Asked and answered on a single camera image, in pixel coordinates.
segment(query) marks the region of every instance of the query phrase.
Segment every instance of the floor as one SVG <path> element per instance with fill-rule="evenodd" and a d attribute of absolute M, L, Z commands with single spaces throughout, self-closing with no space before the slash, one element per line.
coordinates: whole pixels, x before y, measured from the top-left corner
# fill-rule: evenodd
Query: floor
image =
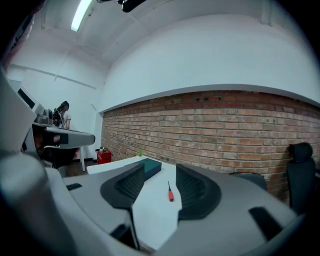
<path fill-rule="evenodd" d="M 80 162 L 72 163 L 66 166 L 65 174 L 67 177 L 79 176 L 79 175 L 87 175 L 87 167 L 96 165 L 96 162 L 88 161 L 84 163 L 85 171 L 82 170 L 82 165 Z"/>

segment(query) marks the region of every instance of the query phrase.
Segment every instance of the white wall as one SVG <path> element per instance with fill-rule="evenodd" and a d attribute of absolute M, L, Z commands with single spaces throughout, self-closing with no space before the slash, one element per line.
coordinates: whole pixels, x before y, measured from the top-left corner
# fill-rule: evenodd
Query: white wall
<path fill-rule="evenodd" d="M 102 118 L 92 104 L 97 102 L 107 71 L 103 63 L 77 47 L 35 30 L 12 60 L 7 77 L 11 86 L 21 82 L 45 108 L 53 110 L 68 101 L 70 128 L 96 136 L 96 143 L 84 148 L 84 158 L 95 159 Z"/>
<path fill-rule="evenodd" d="M 123 55 L 108 73 L 98 110 L 240 88 L 320 106 L 319 66 L 310 49 L 279 26 L 241 15 L 201 16 L 169 25 Z"/>

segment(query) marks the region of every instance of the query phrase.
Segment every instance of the brick wall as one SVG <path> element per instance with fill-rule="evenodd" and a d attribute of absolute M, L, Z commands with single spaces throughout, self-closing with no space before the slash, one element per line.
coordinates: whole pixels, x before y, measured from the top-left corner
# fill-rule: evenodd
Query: brick wall
<path fill-rule="evenodd" d="M 143 154 L 223 173 L 264 175 L 288 200 L 288 145 L 308 142 L 320 161 L 320 109 L 283 96 L 206 91 L 147 100 L 104 113 L 101 145 L 117 161 Z"/>

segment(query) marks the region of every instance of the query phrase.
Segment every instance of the dark green box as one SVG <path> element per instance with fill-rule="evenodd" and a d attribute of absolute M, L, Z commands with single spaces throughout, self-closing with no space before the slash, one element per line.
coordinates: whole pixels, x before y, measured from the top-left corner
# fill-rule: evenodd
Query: dark green box
<path fill-rule="evenodd" d="M 136 163 L 144 164 L 144 181 L 149 180 L 152 176 L 161 171 L 161 162 L 146 158 Z"/>

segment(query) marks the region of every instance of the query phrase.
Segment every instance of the ceiling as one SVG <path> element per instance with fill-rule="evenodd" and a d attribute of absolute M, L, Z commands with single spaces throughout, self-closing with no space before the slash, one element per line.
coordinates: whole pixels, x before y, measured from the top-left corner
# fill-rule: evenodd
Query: ceiling
<path fill-rule="evenodd" d="M 80 0 L 48 0 L 36 17 L 35 29 L 50 33 L 111 65 L 130 47 L 172 23 L 212 14 L 253 17 L 295 33 L 290 17 L 269 0 L 147 0 L 129 13 L 114 1 L 95 0 L 78 32 L 70 30 Z"/>

